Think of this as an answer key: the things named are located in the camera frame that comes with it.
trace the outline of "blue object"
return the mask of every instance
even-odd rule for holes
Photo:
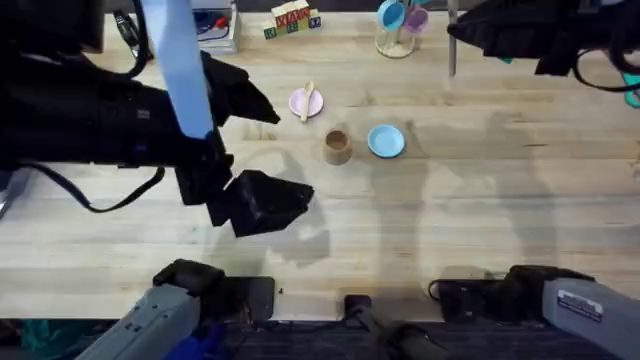
[[[638,75],[622,74],[622,79],[624,79],[624,83],[627,86],[640,83],[640,76]],[[638,95],[635,91],[627,91],[626,93],[624,93],[624,100],[632,108],[640,108],[640,99],[638,98]]]
[[[369,149],[381,158],[392,158],[404,150],[404,136],[395,126],[378,125],[367,136]]]
[[[404,5],[397,0],[385,0],[378,8],[378,22],[386,31],[394,31],[404,23]]]
[[[191,2],[142,0],[142,7],[180,130],[204,139],[213,131],[214,119]]]
[[[203,360],[206,354],[213,355],[214,359],[226,360],[229,356],[222,346],[226,333],[224,324],[213,325],[204,339],[191,335],[179,342],[165,360]]]

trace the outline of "label sticker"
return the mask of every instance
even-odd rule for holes
[[[602,305],[580,295],[558,290],[558,305],[593,321],[602,322]]]

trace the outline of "metal pole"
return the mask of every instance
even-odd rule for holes
[[[458,0],[447,0],[447,10],[449,12],[449,24],[458,22]],[[449,36],[449,77],[456,76],[458,47],[456,38]]]

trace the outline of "wooden spoon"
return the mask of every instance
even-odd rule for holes
[[[313,81],[308,81],[306,84],[304,84],[305,96],[302,100],[302,109],[300,109],[300,121],[302,122],[307,122],[307,118],[309,117],[309,101],[311,100],[313,89],[315,89]]]

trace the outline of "pink plate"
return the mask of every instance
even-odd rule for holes
[[[304,99],[304,89],[297,89],[289,96],[289,109],[291,112],[300,116],[300,109],[302,108],[302,101]],[[309,99],[309,117],[316,116],[322,110],[324,105],[324,99],[318,90],[313,90],[311,98]]]

